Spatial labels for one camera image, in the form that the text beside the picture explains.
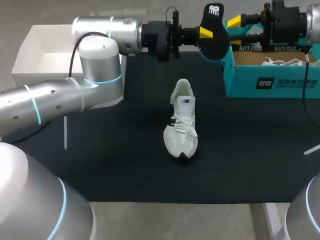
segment white shoe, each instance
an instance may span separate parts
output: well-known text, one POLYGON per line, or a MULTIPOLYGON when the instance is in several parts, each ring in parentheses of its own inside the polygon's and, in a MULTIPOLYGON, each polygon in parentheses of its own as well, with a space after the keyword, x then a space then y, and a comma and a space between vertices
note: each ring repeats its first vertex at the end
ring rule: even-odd
POLYGON ((164 144, 175 158, 191 158, 198 146, 198 135, 195 130, 196 98, 187 79, 180 79, 171 95, 170 104, 174 113, 163 132, 164 144))

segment cardboard box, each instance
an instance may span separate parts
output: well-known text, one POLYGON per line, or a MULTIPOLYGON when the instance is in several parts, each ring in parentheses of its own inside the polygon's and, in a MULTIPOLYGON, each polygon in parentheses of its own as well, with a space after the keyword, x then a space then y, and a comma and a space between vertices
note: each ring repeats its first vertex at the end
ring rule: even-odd
MULTIPOLYGON (((309 62, 319 60, 319 46, 309 53, 309 62)), ((284 62, 299 59, 303 52, 229 51, 223 61, 226 94, 230 98, 302 98, 306 66, 262 65, 271 58, 284 62)), ((320 66, 310 65, 306 98, 320 99, 320 66)))
MULTIPOLYGON (((74 49, 71 27, 71 24, 32 26, 20 47, 12 70, 18 87, 68 77, 74 49)), ((127 57, 120 55, 120 63, 124 87, 127 57)), ((72 77, 77 80, 83 78, 78 51, 74 56, 72 77)))

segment black tabletop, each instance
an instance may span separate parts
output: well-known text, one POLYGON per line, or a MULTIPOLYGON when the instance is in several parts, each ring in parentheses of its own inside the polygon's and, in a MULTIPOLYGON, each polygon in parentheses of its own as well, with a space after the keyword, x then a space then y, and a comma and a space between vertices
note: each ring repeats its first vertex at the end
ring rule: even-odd
MULTIPOLYGON (((68 117, 67 150, 63 117, 17 144, 89 201, 290 202, 320 170, 317 157, 303 155, 320 143, 320 130, 301 99, 227 98, 220 64, 198 52, 169 63, 131 56, 126 68, 124 101, 68 117), (199 145, 188 165, 174 162, 163 140, 181 78, 196 97, 199 145)), ((320 122, 320 101, 307 106, 320 122)))

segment shoe tongue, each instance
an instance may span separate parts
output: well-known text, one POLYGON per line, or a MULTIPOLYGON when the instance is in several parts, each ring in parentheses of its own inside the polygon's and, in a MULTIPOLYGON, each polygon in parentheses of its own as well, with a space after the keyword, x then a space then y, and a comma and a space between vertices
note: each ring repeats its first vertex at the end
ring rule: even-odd
POLYGON ((196 98, 194 96, 178 96, 177 98, 177 114, 180 117, 191 118, 195 111, 196 98))

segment concrete floor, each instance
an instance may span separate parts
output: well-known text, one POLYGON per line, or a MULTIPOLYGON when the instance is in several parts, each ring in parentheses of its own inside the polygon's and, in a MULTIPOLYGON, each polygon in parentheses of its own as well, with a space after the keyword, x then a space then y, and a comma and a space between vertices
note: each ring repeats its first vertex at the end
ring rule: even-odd
MULTIPOLYGON (((0 91, 16 87, 11 71, 32 25, 71 24, 78 16, 130 15, 164 20, 173 5, 183 27, 198 26, 210 0, 1 0, 0 91)), ((225 6, 224 19, 261 11, 265 0, 217 0, 225 6)), ((305 10, 310 1, 286 0, 305 10)), ((254 240, 248 204, 200 205, 99 202, 93 203, 99 240, 254 240)), ((280 206, 283 214, 285 207, 280 206)))

